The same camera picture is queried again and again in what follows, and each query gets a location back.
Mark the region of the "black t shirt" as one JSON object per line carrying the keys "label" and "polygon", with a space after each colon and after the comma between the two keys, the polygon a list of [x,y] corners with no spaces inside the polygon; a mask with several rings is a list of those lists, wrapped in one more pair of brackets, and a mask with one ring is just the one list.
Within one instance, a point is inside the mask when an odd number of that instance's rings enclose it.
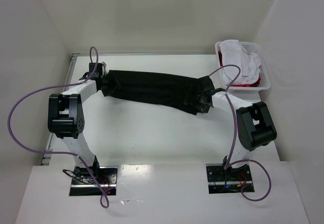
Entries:
{"label": "black t shirt", "polygon": [[111,97],[172,107],[196,115],[196,88],[214,88],[209,76],[191,78],[165,73],[110,70],[114,79]]}

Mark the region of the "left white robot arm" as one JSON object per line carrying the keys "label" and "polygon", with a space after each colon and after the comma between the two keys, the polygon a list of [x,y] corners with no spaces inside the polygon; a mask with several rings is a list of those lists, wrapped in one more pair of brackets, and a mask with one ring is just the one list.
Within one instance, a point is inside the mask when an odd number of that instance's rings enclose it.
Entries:
{"label": "left white robot arm", "polygon": [[106,74],[104,62],[89,63],[89,72],[78,83],[61,94],[49,97],[48,129],[60,138],[73,155],[79,174],[101,177],[97,157],[91,152],[84,137],[85,116],[83,103],[100,90],[101,79]]}

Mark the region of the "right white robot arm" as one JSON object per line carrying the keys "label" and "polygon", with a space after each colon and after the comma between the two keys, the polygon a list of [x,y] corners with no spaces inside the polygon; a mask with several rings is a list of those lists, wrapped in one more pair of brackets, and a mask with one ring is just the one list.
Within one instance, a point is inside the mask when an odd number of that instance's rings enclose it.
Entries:
{"label": "right white robot arm", "polygon": [[268,107],[262,101],[252,103],[221,88],[200,93],[197,100],[203,113],[207,112],[207,108],[215,107],[233,116],[233,142],[223,161],[224,173],[227,175],[245,166],[257,148],[267,146],[277,138]]}

